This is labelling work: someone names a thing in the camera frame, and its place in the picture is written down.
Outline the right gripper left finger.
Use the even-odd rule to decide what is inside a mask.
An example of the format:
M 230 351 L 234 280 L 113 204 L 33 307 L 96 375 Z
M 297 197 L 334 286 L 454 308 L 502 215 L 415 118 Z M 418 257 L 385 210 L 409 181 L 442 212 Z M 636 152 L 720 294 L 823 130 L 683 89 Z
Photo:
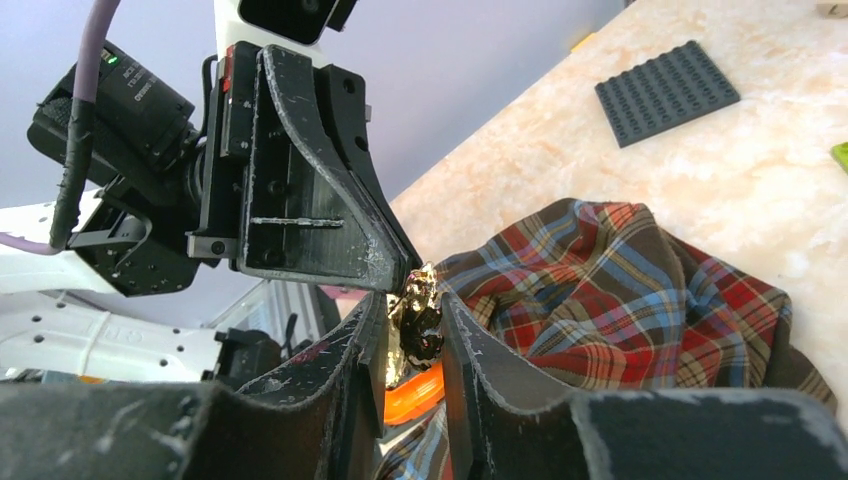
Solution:
M 279 362 L 261 335 L 180 329 L 37 292 L 1 299 L 5 479 L 368 479 L 383 432 L 386 298 Z

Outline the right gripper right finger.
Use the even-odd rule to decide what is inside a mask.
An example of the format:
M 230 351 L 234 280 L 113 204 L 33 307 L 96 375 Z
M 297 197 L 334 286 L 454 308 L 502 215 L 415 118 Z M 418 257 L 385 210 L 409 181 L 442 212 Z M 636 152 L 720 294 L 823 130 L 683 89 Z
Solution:
M 544 373 L 442 298 L 457 479 L 843 479 L 847 441 L 784 389 L 584 391 Z

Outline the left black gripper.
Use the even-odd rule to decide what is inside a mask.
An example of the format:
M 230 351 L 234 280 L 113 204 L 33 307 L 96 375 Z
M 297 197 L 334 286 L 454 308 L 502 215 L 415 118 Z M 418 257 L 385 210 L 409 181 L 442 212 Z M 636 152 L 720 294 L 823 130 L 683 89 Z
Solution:
M 229 46 L 210 94 L 188 255 L 237 254 L 239 271 L 259 278 L 400 291 L 422 261 L 374 169 L 365 93 L 360 75 L 336 65 L 277 45 Z

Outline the gold flower brooch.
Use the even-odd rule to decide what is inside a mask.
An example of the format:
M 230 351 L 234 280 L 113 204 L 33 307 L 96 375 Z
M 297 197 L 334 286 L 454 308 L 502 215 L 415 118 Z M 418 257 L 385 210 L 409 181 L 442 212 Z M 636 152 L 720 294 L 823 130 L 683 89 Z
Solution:
M 387 389 L 400 385 L 410 370 L 425 372 L 440 359 L 444 346 L 441 297 L 438 272 L 432 262 L 412 270 L 401 293 L 387 297 Z

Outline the plaid flannel shirt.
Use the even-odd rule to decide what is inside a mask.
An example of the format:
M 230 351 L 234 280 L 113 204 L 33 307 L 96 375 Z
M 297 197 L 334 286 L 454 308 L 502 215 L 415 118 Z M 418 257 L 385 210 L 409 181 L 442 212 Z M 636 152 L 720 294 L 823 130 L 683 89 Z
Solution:
M 642 204 L 563 199 L 440 271 L 484 326 L 571 386 L 787 388 L 837 407 L 790 344 L 789 295 Z

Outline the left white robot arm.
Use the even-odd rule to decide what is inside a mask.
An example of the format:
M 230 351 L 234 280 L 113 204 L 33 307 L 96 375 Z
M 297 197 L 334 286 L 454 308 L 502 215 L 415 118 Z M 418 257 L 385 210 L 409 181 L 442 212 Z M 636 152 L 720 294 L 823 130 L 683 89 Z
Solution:
M 201 265 L 399 294 L 421 260 L 374 171 L 363 78 L 318 44 L 351 1 L 218 1 L 204 117 L 107 34 L 97 1 L 78 58 L 28 140 L 63 168 L 45 242 L 3 231 L 5 293 L 179 292 Z

